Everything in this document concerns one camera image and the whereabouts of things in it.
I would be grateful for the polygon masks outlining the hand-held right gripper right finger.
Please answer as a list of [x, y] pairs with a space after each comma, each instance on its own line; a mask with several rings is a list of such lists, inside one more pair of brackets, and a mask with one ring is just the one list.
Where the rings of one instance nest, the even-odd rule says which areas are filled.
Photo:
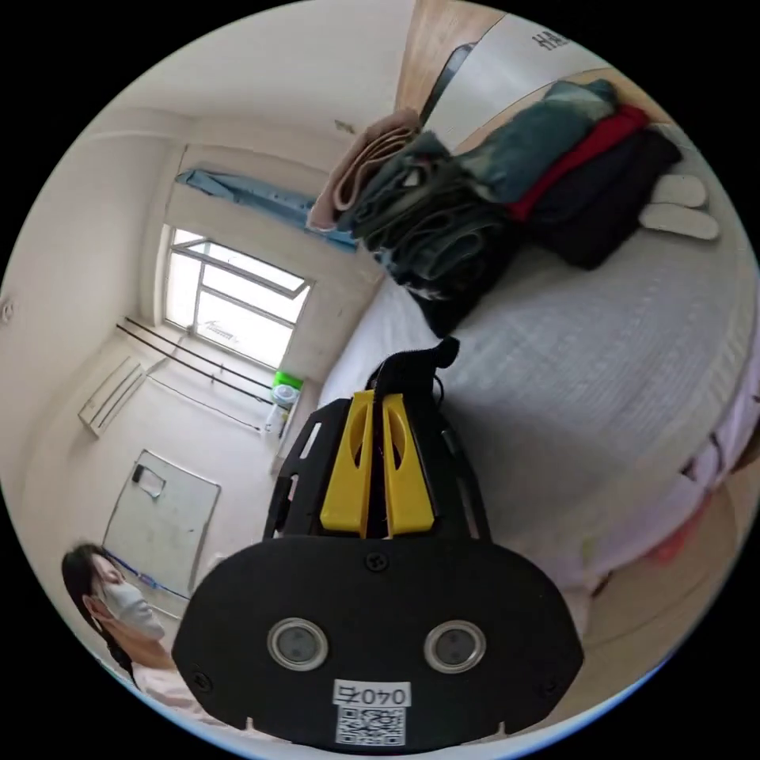
[[382, 400], [382, 443], [388, 534], [425, 534], [435, 516], [403, 396]]

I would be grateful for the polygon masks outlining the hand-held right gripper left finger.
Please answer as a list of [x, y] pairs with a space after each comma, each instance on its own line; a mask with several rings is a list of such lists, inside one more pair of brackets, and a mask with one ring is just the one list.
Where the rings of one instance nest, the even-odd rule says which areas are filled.
[[367, 536], [373, 457], [374, 391], [355, 393], [320, 513], [321, 527], [332, 533]]

